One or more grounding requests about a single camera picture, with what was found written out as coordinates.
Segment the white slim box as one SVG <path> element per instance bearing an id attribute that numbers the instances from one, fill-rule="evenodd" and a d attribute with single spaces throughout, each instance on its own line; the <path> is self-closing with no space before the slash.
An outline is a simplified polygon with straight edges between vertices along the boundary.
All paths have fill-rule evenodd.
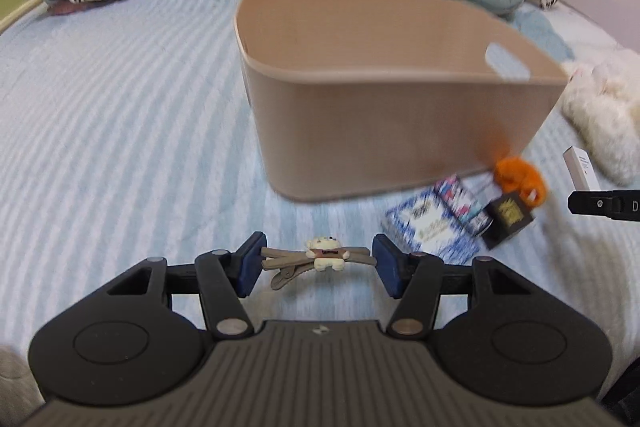
<path id="1" fill-rule="evenodd" d="M 597 173 L 594 171 L 590 157 L 585 150 L 571 146 L 563 153 L 563 158 L 576 191 L 600 190 Z"/>

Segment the bear hair clip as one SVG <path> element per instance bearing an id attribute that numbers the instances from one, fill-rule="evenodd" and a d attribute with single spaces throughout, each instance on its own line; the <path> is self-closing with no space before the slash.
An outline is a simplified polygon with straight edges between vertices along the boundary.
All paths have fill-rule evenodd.
<path id="1" fill-rule="evenodd" d="M 366 247 L 345 247 L 333 236 L 309 239 L 303 251 L 262 247 L 262 269 L 276 271 L 270 286 L 274 291 L 283 287 L 304 273 L 342 272 L 347 263 L 376 267 L 375 257 Z"/>

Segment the black gold small box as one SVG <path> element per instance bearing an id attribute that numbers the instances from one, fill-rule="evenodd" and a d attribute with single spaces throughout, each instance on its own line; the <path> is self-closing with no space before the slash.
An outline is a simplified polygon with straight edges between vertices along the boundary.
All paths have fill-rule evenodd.
<path id="1" fill-rule="evenodd" d="M 493 199 L 484 210 L 491 224 L 480 236 L 490 251 L 512 239 L 534 221 L 532 212 L 516 192 Z"/>

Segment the blue white card pack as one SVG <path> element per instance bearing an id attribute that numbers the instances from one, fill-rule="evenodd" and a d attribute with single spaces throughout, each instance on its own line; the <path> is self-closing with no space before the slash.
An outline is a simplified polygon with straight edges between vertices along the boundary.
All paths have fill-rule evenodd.
<path id="1" fill-rule="evenodd" d="M 480 246 L 429 188 L 387 210 L 382 231 L 404 253 L 425 253 L 447 265 L 467 265 Z"/>

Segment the hello kitty small box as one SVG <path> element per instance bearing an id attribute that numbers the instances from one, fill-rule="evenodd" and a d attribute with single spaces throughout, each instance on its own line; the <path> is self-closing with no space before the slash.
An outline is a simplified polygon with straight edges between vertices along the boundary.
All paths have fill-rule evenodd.
<path id="1" fill-rule="evenodd" d="M 436 182 L 435 192 L 470 235 L 482 235 L 491 226 L 491 217 L 458 176 Z"/>

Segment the white fluffy plush toy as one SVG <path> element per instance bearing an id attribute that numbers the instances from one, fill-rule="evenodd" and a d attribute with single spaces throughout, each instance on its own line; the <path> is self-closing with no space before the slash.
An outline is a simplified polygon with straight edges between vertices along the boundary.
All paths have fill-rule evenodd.
<path id="1" fill-rule="evenodd" d="M 560 98 L 564 118 L 594 165 L 614 184 L 639 180 L 639 54 L 616 50 L 594 64 L 567 61 Z"/>

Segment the orange fluffy pompom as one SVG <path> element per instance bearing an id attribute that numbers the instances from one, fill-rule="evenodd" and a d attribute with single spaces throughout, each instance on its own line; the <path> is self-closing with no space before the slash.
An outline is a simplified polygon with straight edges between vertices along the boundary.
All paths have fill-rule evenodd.
<path id="1" fill-rule="evenodd" d="M 494 169 L 494 181 L 504 194 L 518 194 L 530 209 L 540 207 L 547 199 L 548 187 L 540 172 L 521 157 L 499 160 Z"/>

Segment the blue striped bed sheet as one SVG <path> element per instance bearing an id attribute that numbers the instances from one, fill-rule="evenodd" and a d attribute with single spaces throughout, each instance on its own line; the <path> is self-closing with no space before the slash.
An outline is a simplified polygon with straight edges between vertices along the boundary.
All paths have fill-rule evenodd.
<path id="1" fill-rule="evenodd" d="M 297 249 L 315 235 L 370 246 L 411 192 L 304 205 L 271 191 L 242 86 L 240 0 L 127 0 L 67 16 L 45 6 L 1 35 L 1 343 L 26 351 L 58 312 L 143 258 L 190 263 L 254 231 Z M 597 322 L 614 364 L 639 355 L 639 223 L 572 216 L 558 110 L 524 153 L 547 202 L 491 251 Z M 267 319 L 386 322 L 373 271 L 262 274 L 245 306 Z"/>

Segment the beige plastic storage bin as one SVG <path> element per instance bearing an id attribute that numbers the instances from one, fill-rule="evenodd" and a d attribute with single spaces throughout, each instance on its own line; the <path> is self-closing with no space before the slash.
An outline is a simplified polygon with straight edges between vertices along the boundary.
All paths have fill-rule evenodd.
<path id="1" fill-rule="evenodd" d="M 242 0 L 234 29 L 266 176 L 321 202 L 521 154 L 561 66 L 460 0 Z"/>

